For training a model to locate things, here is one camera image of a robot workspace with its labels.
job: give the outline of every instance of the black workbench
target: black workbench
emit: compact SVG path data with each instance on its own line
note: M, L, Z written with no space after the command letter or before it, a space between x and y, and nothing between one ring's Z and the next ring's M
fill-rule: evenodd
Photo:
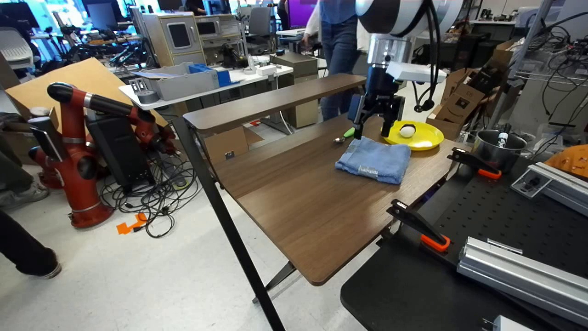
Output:
M524 162L517 164L513 175L498 184L460 175L443 184L419 213L456 241L452 256L440 259L399 235L386 237L381 250L344 283L344 307L368 329L386 331L482 329L484 320L498 315L533 329L581 329L465 278L452 265L473 235L526 248L530 258L588 276L587 217L546 197L526 201L511 191L509 182L524 169Z

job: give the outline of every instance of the folded blue towel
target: folded blue towel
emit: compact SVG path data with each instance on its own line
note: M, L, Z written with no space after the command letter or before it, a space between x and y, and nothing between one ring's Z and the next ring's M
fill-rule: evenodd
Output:
M408 162L408 145L386 145L364 136L349 144L335 167L397 186L403 182Z

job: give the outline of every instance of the brown table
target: brown table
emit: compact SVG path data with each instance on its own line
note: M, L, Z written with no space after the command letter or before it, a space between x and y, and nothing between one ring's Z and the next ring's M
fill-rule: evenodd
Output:
M364 77L333 76L217 105L184 118L199 133L214 133L362 83ZM313 285L322 285L392 223L386 210L394 199L412 204L445 177L451 164L447 155L454 147L447 142L436 151L414 153L403 186L379 184L335 169L335 162L349 144L338 145L335 138L351 127L351 121L340 116L219 164L214 169L214 178L186 121L173 120L195 173L274 329L283 329L283 326L267 291L276 278L283 278L289 270L283 269L269 287L263 287L214 180L223 184L289 258L289 265ZM372 118L364 133L377 138L379 129L381 120Z
M225 190L313 285L326 283L392 223L386 210L394 199L412 204L451 166L454 144L443 144L412 155L403 186L337 171L348 144L333 140L349 127L337 118L215 167ZM366 123L372 138L379 129L379 118Z

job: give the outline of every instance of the black metal table leg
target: black metal table leg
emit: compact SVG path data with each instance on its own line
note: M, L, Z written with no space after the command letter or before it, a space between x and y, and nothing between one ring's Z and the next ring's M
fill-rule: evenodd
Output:
M274 287L278 287L282 281L285 281L291 274L296 272L296 267L289 261L285 267L280 269L280 272L265 285L265 291L270 293Z
M217 217L219 217L219 223L247 274L247 280L250 281L254 293L256 293L256 298L259 300L259 305L265 313L265 316L269 318L272 329L285 329L278 313L276 313L276 307L258 274L258 269L250 258L250 254L247 252L247 247L239 235L239 230L230 215L230 212L226 210L226 204L223 202L223 197L215 186L215 180L212 178L212 173L208 169L208 164L206 160L202 158L202 153L199 151L199 145L195 144L195 136L190 133L190 127L188 127L188 121L184 118L173 118L171 120L179 138L180 138L180 144L195 169L195 175L199 177L204 191L206 191L206 197L208 201L212 202Z

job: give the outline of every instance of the clamp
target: clamp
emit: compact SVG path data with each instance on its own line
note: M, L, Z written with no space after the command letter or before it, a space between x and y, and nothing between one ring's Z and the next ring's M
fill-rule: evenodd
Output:
M489 166L487 162L484 162L476 155L471 155L471 153L467 153L463 149L454 147L452 155L449 155L447 158L452 160L451 171L458 164L465 164L465 166L473 167L478 173L478 177L482 177L482 178L500 180L500 177L502 177L500 169Z
M403 201L394 199L392 206L386 212L403 223L399 228L399 234L405 239L419 247L427 247L438 254L449 252L452 239L443 235L438 226L423 219L416 210L406 206Z

